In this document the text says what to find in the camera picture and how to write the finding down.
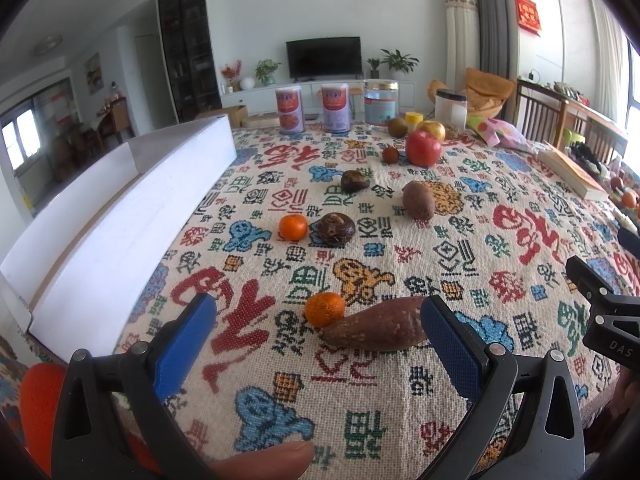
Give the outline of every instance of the metal bolt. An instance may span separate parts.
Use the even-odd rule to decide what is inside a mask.
[[[549,355],[551,355],[551,358],[554,361],[561,362],[564,359],[564,354],[561,351],[556,350],[555,348],[551,351]]]
[[[500,343],[491,343],[489,345],[489,352],[491,352],[493,355],[500,356],[505,355],[507,353],[507,350]]]
[[[74,361],[82,361],[86,357],[86,354],[87,354],[86,350],[84,348],[81,348],[79,350],[76,350],[74,354],[71,356],[71,358]]]
[[[133,343],[133,345],[131,345],[131,348],[130,348],[131,353],[135,355],[142,355],[148,349],[149,349],[149,343],[147,343],[146,341],[138,341],[136,343]]]

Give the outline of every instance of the purple sweet potato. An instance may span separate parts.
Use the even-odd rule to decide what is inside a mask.
[[[322,329],[330,345],[371,351],[405,350],[424,341],[420,325],[422,296],[386,300]]]

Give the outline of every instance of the red wall hanging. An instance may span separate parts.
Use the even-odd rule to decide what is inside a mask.
[[[524,30],[528,30],[539,36],[540,17],[538,16],[538,8],[535,2],[531,0],[516,0],[516,13],[518,16],[518,25]]]

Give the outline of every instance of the open white box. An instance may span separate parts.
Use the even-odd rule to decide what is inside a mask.
[[[79,348],[111,354],[164,252],[235,158],[222,116],[135,137],[88,168],[0,264],[20,328],[65,362]]]

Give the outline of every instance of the tv screen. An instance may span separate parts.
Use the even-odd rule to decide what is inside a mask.
[[[287,41],[292,78],[362,73],[360,38]]]

